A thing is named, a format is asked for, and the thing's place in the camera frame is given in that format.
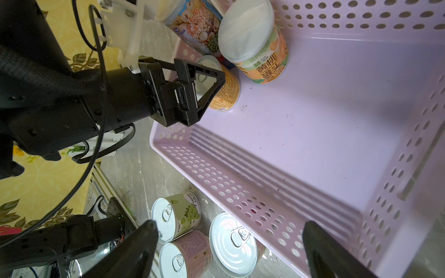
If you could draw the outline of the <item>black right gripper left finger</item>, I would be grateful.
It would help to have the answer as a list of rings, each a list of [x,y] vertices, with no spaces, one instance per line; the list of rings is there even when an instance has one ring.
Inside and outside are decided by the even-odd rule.
[[[98,220],[80,229],[82,251],[94,251],[101,244],[119,239],[123,220]],[[147,278],[158,243],[156,222],[148,220],[83,275],[85,278]]]

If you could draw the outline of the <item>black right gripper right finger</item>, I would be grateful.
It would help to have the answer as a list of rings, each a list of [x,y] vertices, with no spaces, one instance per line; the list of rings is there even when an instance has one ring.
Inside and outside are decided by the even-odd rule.
[[[313,278],[375,277],[315,221],[305,223],[302,241]]]

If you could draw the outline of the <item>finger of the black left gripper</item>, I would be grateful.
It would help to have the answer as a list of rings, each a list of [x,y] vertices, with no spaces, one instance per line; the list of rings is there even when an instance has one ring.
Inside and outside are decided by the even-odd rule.
[[[174,123],[192,126],[199,122],[210,103],[226,82],[226,75],[220,70],[203,66],[184,59],[174,59],[177,80],[173,82],[177,105],[173,109]],[[202,97],[197,96],[197,76],[214,79],[213,84]]]

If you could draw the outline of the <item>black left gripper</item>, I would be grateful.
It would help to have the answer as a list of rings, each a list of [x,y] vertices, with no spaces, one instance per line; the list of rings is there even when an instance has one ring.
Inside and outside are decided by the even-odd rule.
[[[137,120],[151,117],[163,126],[179,122],[173,86],[163,69],[171,63],[145,59],[140,74],[119,69],[108,72],[107,90],[18,112],[8,112],[6,131],[26,153],[56,156],[59,150],[105,132],[121,132]]]

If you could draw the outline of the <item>small yellow label can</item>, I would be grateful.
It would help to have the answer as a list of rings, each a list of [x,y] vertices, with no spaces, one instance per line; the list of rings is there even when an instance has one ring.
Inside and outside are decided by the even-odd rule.
[[[237,103],[241,92],[241,84],[239,79],[213,56],[203,56],[197,60],[197,63],[205,67],[222,71],[225,73],[226,76],[226,82],[224,86],[212,99],[209,108],[218,112],[226,112],[232,109]],[[204,94],[213,86],[215,82],[215,78],[197,74],[195,80],[195,89],[198,100],[201,99],[202,96],[204,96]]]

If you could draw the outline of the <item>yellow peach can white lid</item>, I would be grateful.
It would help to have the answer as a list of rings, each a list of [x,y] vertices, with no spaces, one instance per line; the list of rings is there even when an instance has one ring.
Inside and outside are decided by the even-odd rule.
[[[270,1],[233,3],[223,16],[218,43],[221,54],[257,84],[278,79],[289,62]]]

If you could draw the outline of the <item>tall colourful mixed-food can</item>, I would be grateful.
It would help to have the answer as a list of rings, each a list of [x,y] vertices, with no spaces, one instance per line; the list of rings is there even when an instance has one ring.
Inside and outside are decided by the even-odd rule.
[[[223,17],[209,1],[161,0],[156,4],[155,19],[168,26],[189,47],[203,56],[215,57],[228,69],[235,67],[220,52]]]

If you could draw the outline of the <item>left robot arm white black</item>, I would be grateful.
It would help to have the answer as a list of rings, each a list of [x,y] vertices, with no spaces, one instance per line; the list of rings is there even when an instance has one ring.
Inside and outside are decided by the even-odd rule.
[[[150,117],[166,127],[191,126],[226,82],[222,71],[184,59],[137,57],[135,66],[108,71],[105,18],[90,5],[89,20],[99,67],[75,72],[36,1],[1,2],[1,178],[24,173],[13,159],[14,147],[59,161],[61,149],[96,138],[93,154],[76,158],[87,168],[67,196],[31,227],[1,234],[2,272],[55,264],[66,277],[71,261],[117,242],[86,277],[149,277],[158,242],[154,221],[135,227],[120,210],[97,221],[87,214],[46,223],[76,194],[98,158],[133,138],[136,121]]]

